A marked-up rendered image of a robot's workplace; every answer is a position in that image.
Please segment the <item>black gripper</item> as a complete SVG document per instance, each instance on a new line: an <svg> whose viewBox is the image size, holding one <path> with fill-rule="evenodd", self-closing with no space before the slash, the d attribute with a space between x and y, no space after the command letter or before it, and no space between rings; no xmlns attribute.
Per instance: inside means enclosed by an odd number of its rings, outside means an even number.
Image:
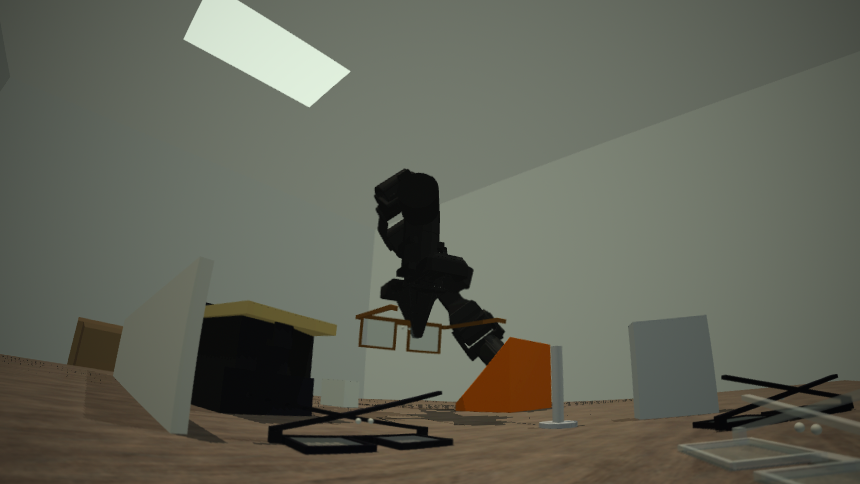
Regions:
<svg viewBox="0 0 860 484"><path fill-rule="evenodd" d="M398 245L401 267L396 270L396 277L404 280L392 279L381 287L380 298L397 302L415 338L423 336L434 301L447 292L443 275L452 276L458 283L468 278L468 264L462 257L439 253L444 244L432 232L404 234Z"/></svg>

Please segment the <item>brown rectangular glasses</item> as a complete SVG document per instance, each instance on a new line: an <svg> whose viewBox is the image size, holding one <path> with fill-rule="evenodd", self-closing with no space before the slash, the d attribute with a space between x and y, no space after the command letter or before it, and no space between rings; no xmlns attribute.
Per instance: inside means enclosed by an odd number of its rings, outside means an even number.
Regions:
<svg viewBox="0 0 860 484"><path fill-rule="evenodd" d="M397 338L397 326L407 325L407 349L406 352L426 353L426 354L441 354L441 337L442 329L451 329L458 327L482 325L489 323L505 324L507 320L501 318L492 318L452 325L442 326L442 324L427 323L423 336L415 338L409 320L384 318L375 316L386 311L397 311L398 306L387 305L372 311L356 315L355 319L361 320L359 330L359 346L365 348L378 348L395 350ZM375 314L375 315L373 315Z"/></svg>

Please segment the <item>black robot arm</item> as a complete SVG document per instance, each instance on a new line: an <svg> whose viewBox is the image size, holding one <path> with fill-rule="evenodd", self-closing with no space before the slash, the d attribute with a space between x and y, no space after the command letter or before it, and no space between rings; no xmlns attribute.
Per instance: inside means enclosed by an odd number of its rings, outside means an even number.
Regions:
<svg viewBox="0 0 860 484"><path fill-rule="evenodd" d="M376 208L379 216L377 231L387 248L399 258L402 259L402 252L398 252L398 245L408 232L428 231L440 238L439 186L433 177L402 169L376 186L374 197L379 204ZM387 229L387 221L401 212L404 219ZM459 283L454 282L452 276L443 275L443 288L447 292L438 300L449 312L450 325L494 318L491 312L482 310L475 301L459 294L460 291L470 289L473 272L468 266L468 278ZM504 345L500 339L503 339L505 330L497 322L452 329L453 337L468 357L472 361L479 357L486 366ZM465 343L469 347L474 345L468 349Z"/></svg>

